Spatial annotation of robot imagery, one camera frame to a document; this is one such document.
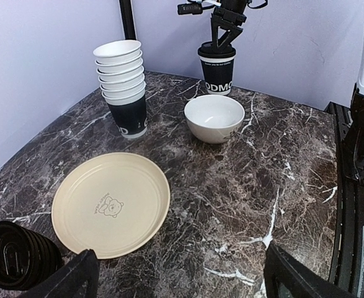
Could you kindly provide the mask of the black paper coffee cup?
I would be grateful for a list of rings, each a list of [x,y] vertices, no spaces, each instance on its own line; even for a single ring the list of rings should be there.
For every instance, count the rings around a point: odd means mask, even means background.
[[[233,84],[234,56],[206,58],[200,56],[206,90],[209,94],[227,95]]]

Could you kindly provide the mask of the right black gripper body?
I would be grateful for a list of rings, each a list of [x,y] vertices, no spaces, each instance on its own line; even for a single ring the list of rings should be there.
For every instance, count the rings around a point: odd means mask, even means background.
[[[211,25],[220,24],[222,21],[236,26],[242,25],[246,21],[246,6],[246,0],[220,1],[220,5],[215,6],[211,15]]]

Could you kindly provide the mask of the black cup lid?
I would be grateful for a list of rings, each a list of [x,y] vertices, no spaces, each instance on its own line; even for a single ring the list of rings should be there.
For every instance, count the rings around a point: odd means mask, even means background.
[[[222,58],[231,58],[235,56],[236,49],[229,44],[225,49],[218,49],[212,46],[212,42],[204,42],[198,48],[198,55],[204,58],[215,58],[215,59],[222,59]]]

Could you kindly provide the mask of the stack of black lids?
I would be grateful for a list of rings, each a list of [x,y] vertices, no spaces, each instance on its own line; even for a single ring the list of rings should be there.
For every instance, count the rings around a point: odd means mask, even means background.
[[[10,221],[0,221],[0,288],[26,291],[63,266],[58,247],[47,237]]]

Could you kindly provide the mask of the stack of paper cups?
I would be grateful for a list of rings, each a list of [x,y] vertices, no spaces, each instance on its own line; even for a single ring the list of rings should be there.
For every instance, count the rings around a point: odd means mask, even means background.
[[[124,138],[135,139],[148,128],[146,82],[141,42],[117,40],[94,49],[102,97]]]

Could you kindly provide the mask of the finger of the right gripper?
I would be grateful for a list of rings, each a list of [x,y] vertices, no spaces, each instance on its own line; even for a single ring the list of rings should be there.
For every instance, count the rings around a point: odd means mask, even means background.
[[[219,30],[226,32],[219,37]],[[228,46],[226,37],[228,36],[228,23],[222,18],[211,18],[211,38],[212,48],[226,48]]]
[[[227,48],[242,32],[243,28],[236,26],[224,30],[224,34],[220,37],[220,48]]]

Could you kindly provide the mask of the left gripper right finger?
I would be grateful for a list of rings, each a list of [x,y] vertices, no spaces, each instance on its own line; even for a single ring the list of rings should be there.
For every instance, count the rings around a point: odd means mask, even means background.
[[[264,281],[267,297],[353,297],[327,282],[271,243],[266,251]]]

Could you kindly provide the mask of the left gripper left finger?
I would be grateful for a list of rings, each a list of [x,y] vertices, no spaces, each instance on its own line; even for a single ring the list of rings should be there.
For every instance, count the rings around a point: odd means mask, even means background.
[[[97,297],[99,260],[94,250],[84,250],[23,297]]]

